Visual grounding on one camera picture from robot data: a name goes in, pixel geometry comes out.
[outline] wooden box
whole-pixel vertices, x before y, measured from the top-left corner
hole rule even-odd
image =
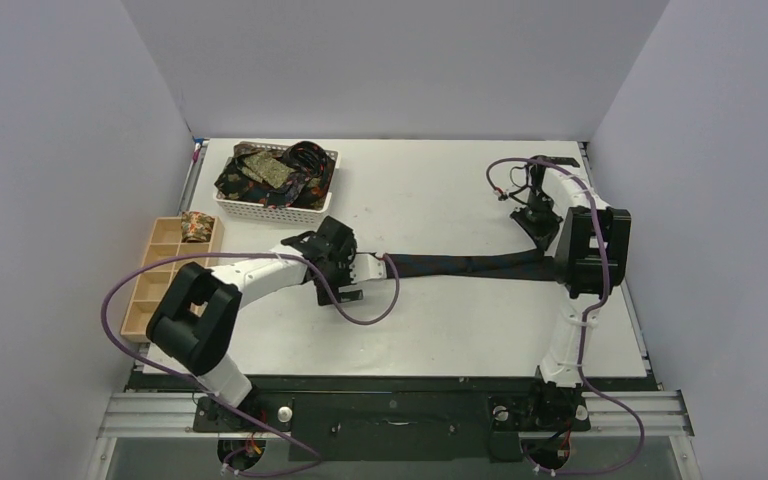
[[[160,217],[154,221],[142,266],[164,258],[191,253],[218,252],[222,247],[225,227],[218,217],[214,217],[213,235],[208,243],[181,243],[181,217]],[[205,267],[218,264],[218,258],[195,258],[161,265],[143,273],[136,279],[131,303],[125,313],[125,320],[119,332],[123,338],[132,342],[147,342],[145,330],[151,316],[160,304],[160,300],[172,283],[178,270],[189,262],[196,262]]]

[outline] gray wall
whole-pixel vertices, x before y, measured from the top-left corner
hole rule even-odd
[[[196,134],[591,137],[667,0],[123,0]]]
[[[706,480],[768,478],[768,2],[672,0],[590,153]]]
[[[119,1],[0,0],[0,478],[83,476],[127,371],[102,296],[191,153]]]

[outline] basket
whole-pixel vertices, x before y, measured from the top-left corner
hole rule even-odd
[[[271,143],[254,143],[252,145],[260,148],[286,150],[292,145],[275,145]],[[334,175],[340,169],[340,154],[334,150],[325,150],[332,160],[334,160]],[[233,159],[229,158],[225,166]],[[294,225],[318,225],[328,215],[328,209],[331,207],[331,197],[334,189],[334,177],[331,177],[331,185],[328,187],[328,193],[325,194],[325,203],[320,210],[309,210],[307,208],[268,208],[259,203],[241,202],[238,200],[228,200],[221,198],[219,189],[214,187],[213,198],[216,203],[225,210],[225,213],[232,217],[248,218],[253,220],[265,220],[269,222],[288,223]]]

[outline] folded black fabric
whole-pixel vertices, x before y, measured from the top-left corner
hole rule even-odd
[[[460,277],[554,281],[552,257],[539,250],[504,255],[451,256],[390,254],[399,278],[453,275]],[[393,278],[387,266],[387,278]]]

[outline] purple hose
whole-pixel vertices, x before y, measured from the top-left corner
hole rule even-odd
[[[263,430],[266,430],[266,431],[268,431],[270,433],[274,433],[278,437],[280,437],[280,438],[290,442],[291,444],[301,448],[302,450],[304,450],[304,451],[306,451],[306,452],[308,452],[308,453],[310,453],[310,454],[312,454],[313,456],[316,457],[316,460],[314,460],[312,463],[304,464],[304,465],[301,465],[301,466],[298,466],[298,467],[288,468],[288,469],[285,469],[285,470],[279,470],[277,472],[250,473],[250,472],[240,471],[240,475],[242,475],[244,477],[254,477],[254,478],[278,477],[278,476],[281,476],[281,475],[288,475],[288,474],[291,474],[291,473],[300,472],[302,470],[307,470],[309,468],[313,468],[313,467],[319,465],[320,463],[322,463],[322,456],[319,454],[319,452],[317,452],[316,450],[314,450],[313,448],[311,448],[310,446],[308,446],[304,442],[301,442],[301,441],[299,441],[299,440],[297,440],[297,439],[287,435],[284,432],[278,431],[277,429],[267,425],[266,423],[261,422],[257,418],[254,418],[253,416],[248,415],[247,413],[240,411],[239,409],[237,409],[233,405],[229,405],[224,400],[220,399],[219,397],[217,397],[213,393],[207,391],[204,388],[204,386],[201,385],[201,383],[199,383],[199,381],[198,381],[198,379],[196,377],[194,377],[192,375],[189,375],[189,374],[186,374],[186,373],[177,372],[175,370],[172,370],[169,367],[166,367],[166,366],[161,365],[161,364],[159,364],[157,362],[149,360],[148,358],[144,357],[143,355],[140,355],[138,352],[136,352],[134,350],[131,350],[130,348],[127,347],[127,345],[125,345],[124,342],[122,342],[121,340],[119,340],[116,337],[116,335],[113,333],[113,330],[110,328],[110,321],[108,320],[108,317],[107,317],[107,310],[108,310],[108,307],[110,306],[110,300],[113,298],[113,295],[115,295],[116,292],[119,291],[119,289],[122,288],[126,283],[128,283],[132,279],[136,278],[141,273],[145,273],[145,272],[147,272],[149,270],[152,270],[154,268],[157,268],[157,267],[159,267],[161,265],[166,265],[166,264],[173,263],[173,262],[180,261],[180,260],[189,260],[189,259],[193,259],[193,258],[205,258],[205,257],[209,257],[209,258],[246,258],[246,259],[272,259],[272,258],[280,258],[281,260],[292,260],[292,261],[296,261],[296,262],[301,262],[301,263],[305,264],[310,269],[310,271],[312,271],[314,273],[314,275],[316,275],[316,277],[322,282],[322,286],[325,288],[325,292],[328,294],[328,298],[331,299],[331,302],[337,308],[337,311],[340,313],[340,315],[342,315],[343,318],[345,318],[346,320],[354,323],[355,325],[364,325],[364,326],[365,325],[372,325],[372,324],[380,322],[381,320],[384,319],[384,317],[389,315],[390,312],[393,311],[393,307],[396,306],[396,301],[399,299],[400,282],[399,282],[399,274],[396,271],[396,266],[393,264],[393,260],[390,258],[389,255],[384,254],[384,261],[386,261],[387,264],[390,266],[390,268],[393,270],[393,272],[394,272],[393,278],[396,281],[395,292],[393,294],[393,300],[390,302],[390,305],[387,307],[387,309],[384,311],[384,313],[382,313],[381,315],[379,315],[376,318],[373,318],[372,320],[358,320],[358,319],[352,317],[351,315],[349,315],[348,313],[346,313],[346,311],[343,309],[342,306],[340,306],[340,303],[337,301],[337,298],[334,295],[334,292],[332,292],[331,288],[328,286],[328,282],[327,282],[327,280],[325,280],[325,275],[323,275],[322,272],[319,271],[319,269],[316,268],[316,266],[314,264],[312,264],[310,261],[308,261],[307,259],[305,259],[303,257],[299,257],[299,256],[296,256],[296,255],[280,254],[280,256],[279,256],[279,255],[276,255],[274,253],[221,253],[221,252],[220,253],[194,253],[194,254],[190,254],[190,255],[180,255],[180,256],[177,256],[177,257],[165,258],[165,259],[160,260],[158,262],[154,262],[154,263],[152,263],[150,265],[146,265],[144,267],[141,267],[141,268],[139,268],[139,269],[129,273],[125,277],[123,277],[121,280],[116,282],[116,284],[113,286],[113,288],[110,289],[109,292],[107,292],[107,295],[104,296],[104,300],[101,302],[101,328],[104,330],[104,334],[107,335],[107,338],[113,343],[113,345],[116,346],[116,348],[121,350],[122,353],[124,353],[125,355],[128,355],[129,357],[133,358],[134,360],[136,360],[138,362],[142,362],[142,363],[144,363],[146,365],[149,365],[151,367],[154,367],[154,368],[156,368],[156,369],[158,369],[158,370],[160,370],[160,371],[162,371],[164,373],[167,373],[167,374],[172,375],[174,377],[183,379],[183,380],[193,384],[194,386],[198,387],[199,390],[204,391],[214,402],[222,405],[223,407],[227,408],[228,410],[230,410],[234,414],[236,414],[236,415],[240,416],[241,418],[251,422],[252,424],[254,424],[255,426],[257,426],[257,427],[259,427],[259,428],[261,428]],[[225,465],[230,464],[230,461],[234,458],[234,456],[239,454],[239,453],[241,453],[242,451],[243,451],[243,449],[238,449],[238,450],[236,450],[234,452],[231,452],[228,456],[225,457],[225,460],[223,461],[223,463]],[[225,467],[223,465],[223,469],[224,468],[228,468],[229,470],[233,471],[233,469],[230,469],[230,467]]]
[[[596,234],[596,243],[599,247],[599,258],[602,261],[602,295],[599,297],[599,301],[594,303],[593,305],[587,307],[584,312],[581,314],[581,323],[587,323],[587,318],[590,315],[590,312],[602,308],[603,305],[608,301],[608,293],[609,293],[609,285],[611,282],[611,274],[608,269],[608,251],[605,247],[605,238],[602,236],[602,228],[599,225],[599,216],[596,213],[596,199],[593,198],[593,194],[590,193],[590,187],[587,186],[586,183],[584,183],[583,180],[578,178],[575,175],[572,175],[569,170],[555,165],[554,163],[546,162],[537,158],[503,158],[501,160],[496,160],[495,162],[491,163],[487,170],[484,172],[485,177],[487,178],[487,183],[490,184],[490,186],[493,188],[493,190],[501,192],[502,190],[499,189],[494,183],[493,180],[490,179],[490,170],[495,167],[496,165],[499,165],[500,163],[510,163],[510,162],[516,162],[516,163],[533,163],[535,165],[540,165],[546,168],[552,168],[555,169],[564,175],[567,175],[569,178],[571,178],[579,187],[581,187],[582,192],[584,193],[584,196],[587,197],[587,201],[590,203],[590,218],[593,221],[593,231]],[[634,420],[637,422],[638,427],[640,428],[640,441],[637,442],[637,447],[634,449],[634,451],[629,455],[628,458],[623,460],[622,462],[617,463],[616,465],[612,465],[610,467],[601,468],[598,470],[561,470],[561,471],[553,471],[549,470],[545,467],[542,467],[540,465],[537,465],[537,468],[539,468],[541,471],[546,473],[553,473],[554,475],[602,475],[605,473],[611,473],[615,472],[624,466],[628,465],[629,463],[633,462],[637,459],[637,457],[640,455],[640,452],[643,451],[643,444],[645,441],[645,433],[643,428],[643,420],[641,420],[640,415],[637,414],[634,410],[631,409],[628,405],[624,404],[620,400],[598,390],[596,387],[594,387],[588,380],[587,377],[584,376],[584,368],[581,366],[582,362],[584,361],[584,342],[586,339],[587,334],[587,327],[582,326],[581,327],[581,340],[578,344],[578,375],[581,377],[581,382],[584,384],[585,387],[587,387],[588,390],[593,392],[593,394],[604,398],[605,400],[619,406],[626,412],[628,412],[632,417],[634,417]]]

